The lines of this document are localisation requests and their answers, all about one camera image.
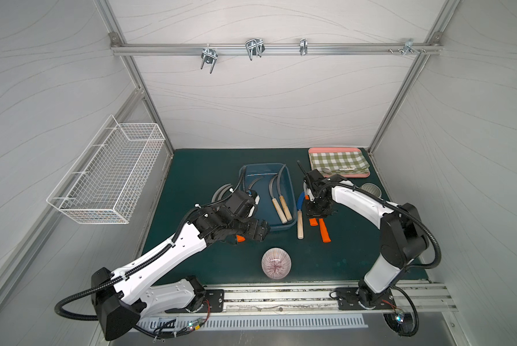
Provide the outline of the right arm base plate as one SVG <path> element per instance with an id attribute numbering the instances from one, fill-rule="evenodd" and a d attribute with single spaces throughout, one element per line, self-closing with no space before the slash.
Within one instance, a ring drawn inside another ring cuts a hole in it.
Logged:
<path id="1" fill-rule="evenodd" d="M 330 292 L 329 297 L 341 311 L 392 310 L 396 307 L 389 289 L 381 294 L 371 294 L 366 288 L 342 287 Z"/>

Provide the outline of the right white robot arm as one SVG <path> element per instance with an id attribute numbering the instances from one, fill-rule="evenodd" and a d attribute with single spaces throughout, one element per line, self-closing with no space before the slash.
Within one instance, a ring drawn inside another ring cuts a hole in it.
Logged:
<path id="1" fill-rule="evenodd" d="M 441 247 L 414 205 L 389 202 L 339 174 L 324 177 L 318 170 L 307 172 L 297 165 L 304 174 L 307 217 L 317 221 L 323 238 L 327 237 L 325 219 L 333 214 L 334 203 L 353 210 L 379 230 L 379 256 L 355 293 L 362 308 L 374 309 L 408 270 L 439 266 Z"/>

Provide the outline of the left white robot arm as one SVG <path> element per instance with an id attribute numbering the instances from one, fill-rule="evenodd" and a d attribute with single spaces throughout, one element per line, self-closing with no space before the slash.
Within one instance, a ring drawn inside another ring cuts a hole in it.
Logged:
<path id="1" fill-rule="evenodd" d="M 142 317 L 171 309 L 198 310 L 206 296 L 195 277 L 166 285 L 152 285 L 186 259 L 210 247 L 242 237 L 261 242 L 270 231 L 266 221 L 255 218 L 260 197 L 245 188 L 246 169 L 238 184 L 223 199 L 194 206 L 176 231 L 143 256 L 113 271 L 101 268 L 91 278 L 88 290 L 57 302 L 55 313 L 77 321 L 98 321 L 107 341 L 136 329 Z"/>

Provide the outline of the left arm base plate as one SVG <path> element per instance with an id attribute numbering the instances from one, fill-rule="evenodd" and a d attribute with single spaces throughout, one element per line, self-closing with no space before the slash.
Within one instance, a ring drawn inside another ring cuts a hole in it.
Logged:
<path id="1" fill-rule="evenodd" d="M 198 295 L 187 307 L 166 310 L 167 314 L 174 313 L 220 313 L 224 310 L 225 291 L 222 289 L 206 289 Z"/>

